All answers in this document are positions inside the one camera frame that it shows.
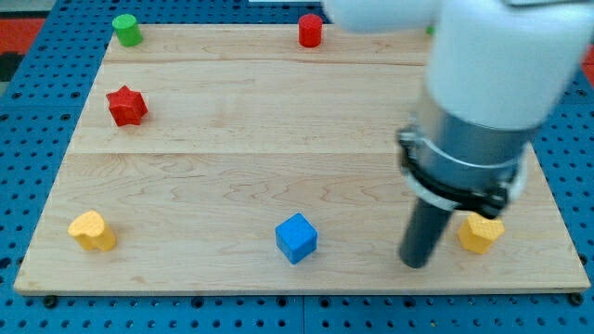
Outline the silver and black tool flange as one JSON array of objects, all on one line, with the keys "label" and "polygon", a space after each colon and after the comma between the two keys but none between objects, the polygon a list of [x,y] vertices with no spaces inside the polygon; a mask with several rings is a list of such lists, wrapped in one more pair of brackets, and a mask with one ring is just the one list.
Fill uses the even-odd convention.
[{"label": "silver and black tool flange", "polygon": [[471,122],[423,88],[410,125],[396,136],[403,175],[418,198],[413,216],[447,220],[454,211],[468,211],[498,217],[522,192],[524,152],[535,132]]}]

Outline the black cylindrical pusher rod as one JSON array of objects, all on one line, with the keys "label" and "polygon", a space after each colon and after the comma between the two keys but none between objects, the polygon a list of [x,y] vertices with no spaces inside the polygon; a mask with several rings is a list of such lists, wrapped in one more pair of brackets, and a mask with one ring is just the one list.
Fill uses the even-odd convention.
[{"label": "black cylindrical pusher rod", "polygon": [[399,248],[402,262],[412,268],[425,266],[452,214],[452,211],[443,210],[424,199],[417,199]]}]

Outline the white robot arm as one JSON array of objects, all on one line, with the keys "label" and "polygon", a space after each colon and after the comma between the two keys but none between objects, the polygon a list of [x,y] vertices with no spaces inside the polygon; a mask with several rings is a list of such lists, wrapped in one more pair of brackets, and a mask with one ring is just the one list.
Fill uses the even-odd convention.
[{"label": "white robot arm", "polygon": [[399,255],[420,268],[451,215],[498,217],[523,191],[524,152],[593,36],[589,1],[325,0],[349,32],[433,27],[411,123],[397,134],[417,195]]}]

